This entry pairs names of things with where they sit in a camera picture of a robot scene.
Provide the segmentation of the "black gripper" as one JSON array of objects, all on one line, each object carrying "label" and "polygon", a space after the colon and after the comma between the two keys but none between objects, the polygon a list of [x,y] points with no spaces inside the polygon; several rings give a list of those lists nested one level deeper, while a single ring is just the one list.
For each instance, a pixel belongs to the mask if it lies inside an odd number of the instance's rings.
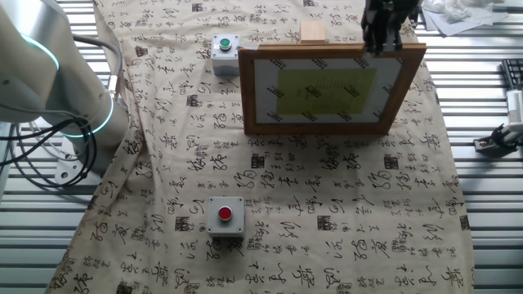
[{"label": "black gripper", "polygon": [[[385,29],[389,23],[401,25],[406,19],[416,26],[420,0],[366,0],[363,14],[364,49],[369,54],[378,56],[382,53],[382,43],[378,29]],[[400,31],[389,26],[386,30],[384,51],[400,51],[403,43]]]}]

